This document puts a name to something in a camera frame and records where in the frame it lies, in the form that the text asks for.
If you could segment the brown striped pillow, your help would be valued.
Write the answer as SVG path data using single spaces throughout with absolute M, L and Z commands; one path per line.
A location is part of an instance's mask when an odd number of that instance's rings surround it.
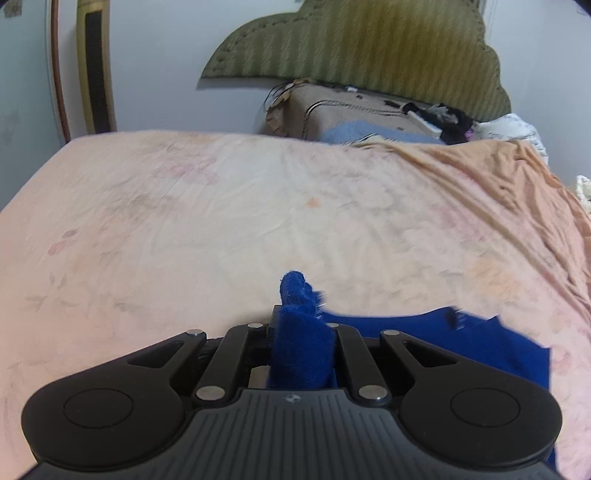
M 356 87 L 294 80 L 267 96 L 263 132 L 327 144 L 351 144 L 370 136 L 440 144 L 441 129 L 404 112 L 408 103 L 403 97 Z

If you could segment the gold tower air conditioner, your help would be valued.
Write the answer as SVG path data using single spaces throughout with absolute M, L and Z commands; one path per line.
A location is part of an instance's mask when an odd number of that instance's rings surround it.
M 117 130 L 110 72 L 110 2 L 77 2 L 76 47 L 79 85 L 89 134 Z

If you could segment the olive padded headboard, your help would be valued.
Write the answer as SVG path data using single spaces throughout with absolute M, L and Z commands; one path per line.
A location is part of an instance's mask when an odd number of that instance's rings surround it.
M 470 1 L 305 1 L 230 33 L 201 76 L 311 79 L 443 103 L 479 122 L 511 111 Z

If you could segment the white quilt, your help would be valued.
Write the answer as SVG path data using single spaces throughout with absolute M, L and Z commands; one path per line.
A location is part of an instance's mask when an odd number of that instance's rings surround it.
M 537 150 L 544 164 L 549 165 L 549 156 L 538 130 L 515 113 L 509 113 L 492 121 L 475 123 L 472 139 L 527 141 Z

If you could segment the pink bed sheet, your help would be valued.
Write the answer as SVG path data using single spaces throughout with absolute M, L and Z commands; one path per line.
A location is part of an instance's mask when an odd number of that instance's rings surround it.
M 1 475 L 47 383 L 190 328 L 270 315 L 297 270 L 332 312 L 453 306 L 548 347 L 560 472 L 590 475 L 590 303 L 422 169 L 381 149 L 148 131 L 57 152 L 1 213 Z

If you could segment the peach blanket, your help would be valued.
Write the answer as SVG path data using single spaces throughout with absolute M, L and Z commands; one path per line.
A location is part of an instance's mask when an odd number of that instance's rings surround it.
M 590 303 L 590 216 L 529 143 L 444 146 L 374 135 L 353 145 L 393 152 L 425 171 L 519 247 L 538 250 L 532 262 L 559 293 Z

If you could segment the blue beaded sweater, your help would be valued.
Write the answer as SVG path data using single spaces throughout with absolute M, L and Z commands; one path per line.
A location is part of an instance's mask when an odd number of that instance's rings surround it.
M 504 327 L 497 318 L 482 319 L 453 307 L 407 317 L 339 316 L 322 308 L 322 298 L 300 272 L 283 276 L 280 309 L 273 327 L 270 388 L 274 390 L 337 390 L 352 399 L 335 379 L 335 332 L 331 323 L 356 328 L 366 339 L 387 329 L 400 330 L 455 354 L 536 383 L 549 393 L 550 352 Z M 522 475 L 556 465 L 555 451 L 548 460 L 525 468 L 462 468 L 433 458 L 403 436 L 385 410 L 362 407 L 349 414 L 349 423 L 366 423 L 384 436 L 388 447 L 413 470 L 434 467 L 438 473 L 474 471 L 503 476 Z

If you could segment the dark clothes on pillow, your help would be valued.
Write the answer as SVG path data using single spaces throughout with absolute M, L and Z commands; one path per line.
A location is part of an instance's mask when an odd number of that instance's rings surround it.
M 472 137 L 474 120 L 462 110 L 445 104 L 435 104 L 423 108 L 409 102 L 402 112 L 413 119 L 429 124 L 430 130 L 440 130 L 438 138 L 448 145 L 467 143 Z

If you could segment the glass wardrobe door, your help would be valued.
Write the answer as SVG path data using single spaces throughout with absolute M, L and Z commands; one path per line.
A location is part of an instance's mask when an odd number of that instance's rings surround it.
M 52 65 L 55 1 L 1 3 L 1 205 L 64 144 Z

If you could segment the cream crumpled blanket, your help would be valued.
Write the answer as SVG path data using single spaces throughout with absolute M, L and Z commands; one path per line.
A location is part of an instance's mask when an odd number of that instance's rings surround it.
M 575 195 L 587 213 L 591 213 L 591 179 L 578 175 L 576 177 Z

